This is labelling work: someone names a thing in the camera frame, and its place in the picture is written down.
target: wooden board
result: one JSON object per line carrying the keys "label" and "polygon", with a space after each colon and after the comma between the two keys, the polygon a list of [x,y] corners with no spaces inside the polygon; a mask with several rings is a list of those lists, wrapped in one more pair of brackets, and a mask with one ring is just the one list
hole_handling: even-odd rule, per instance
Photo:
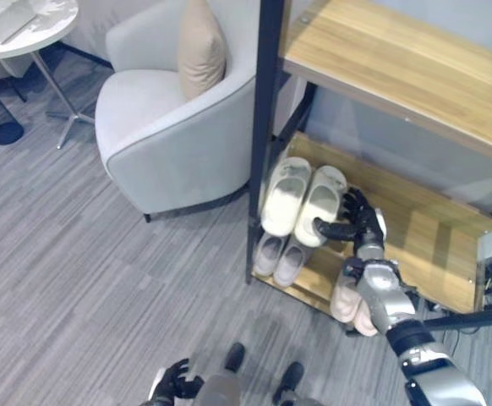
{"label": "wooden board", "polygon": [[[313,167],[339,167],[351,184],[382,209],[389,230],[386,257],[399,261],[407,284],[459,313],[480,307],[484,278],[477,265],[478,236],[484,228],[492,228],[492,217],[301,133],[293,137],[287,154],[303,157]],[[271,277],[260,279],[327,313],[336,275],[351,254],[350,244],[320,247],[290,288],[279,288]]]}
{"label": "wooden board", "polygon": [[367,0],[314,0],[284,69],[492,158],[492,52]]}
{"label": "wooden board", "polygon": [[342,269],[344,257],[330,247],[320,247],[310,257],[295,283],[289,288],[278,286],[272,277],[261,277],[259,280],[293,296],[302,302],[331,315],[330,303],[332,287],[338,272]]}
{"label": "wooden board", "polygon": [[294,136],[289,146],[289,154],[307,159],[314,167],[326,163],[338,167],[346,174],[349,183],[358,185],[376,204],[378,199],[390,200],[398,204],[397,210],[423,213],[475,237],[492,231],[491,215],[363,162],[336,148],[313,142],[302,133]]}

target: cushion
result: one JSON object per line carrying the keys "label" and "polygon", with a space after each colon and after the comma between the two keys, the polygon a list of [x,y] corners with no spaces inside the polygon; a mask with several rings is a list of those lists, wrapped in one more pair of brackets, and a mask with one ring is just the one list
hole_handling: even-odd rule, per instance
{"label": "cushion", "polygon": [[178,43],[178,74],[193,99],[223,79],[226,42],[206,0],[188,0]]}

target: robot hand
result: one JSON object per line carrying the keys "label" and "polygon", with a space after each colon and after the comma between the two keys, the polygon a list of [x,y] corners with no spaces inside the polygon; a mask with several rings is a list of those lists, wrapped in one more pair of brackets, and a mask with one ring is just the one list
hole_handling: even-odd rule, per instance
{"label": "robot hand", "polygon": [[324,222],[314,219],[314,226],[328,239],[353,241],[355,255],[382,257],[385,239],[385,222],[383,217],[370,205],[363,193],[349,188],[344,195],[344,217],[350,224]]}
{"label": "robot hand", "polygon": [[140,406],[172,406],[175,398],[195,398],[204,381],[200,376],[196,376],[192,381],[186,381],[188,362],[189,359],[182,359],[167,368],[151,399]]}

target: light pink slipper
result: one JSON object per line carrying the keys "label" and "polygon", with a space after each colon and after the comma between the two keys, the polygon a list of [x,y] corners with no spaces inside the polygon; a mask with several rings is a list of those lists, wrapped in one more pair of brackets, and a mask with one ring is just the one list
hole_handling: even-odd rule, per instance
{"label": "light pink slipper", "polygon": [[353,319],[353,325],[358,332],[366,337],[375,336],[378,331],[372,324],[372,319],[370,318],[370,309],[364,300],[361,300],[361,304],[358,307],[357,314]]}
{"label": "light pink slipper", "polygon": [[342,323],[349,323],[355,318],[361,295],[357,292],[355,279],[340,273],[332,291],[331,314]]}

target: wall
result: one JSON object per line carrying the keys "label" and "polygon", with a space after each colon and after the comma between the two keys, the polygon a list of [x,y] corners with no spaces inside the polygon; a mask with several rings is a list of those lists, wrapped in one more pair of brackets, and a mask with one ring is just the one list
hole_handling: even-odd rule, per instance
{"label": "wall", "polygon": [[[81,17],[71,45],[106,58],[105,33],[155,0],[78,0]],[[310,0],[293,0],[297,16]],[[492,0],[376,0],[492,49]],[[300,99],[303,84],[281,92],[276,129]],[[320,89],[307,132],[429,187],[492,211],[492,161],[438,135],[404,123],[346,97]]]}

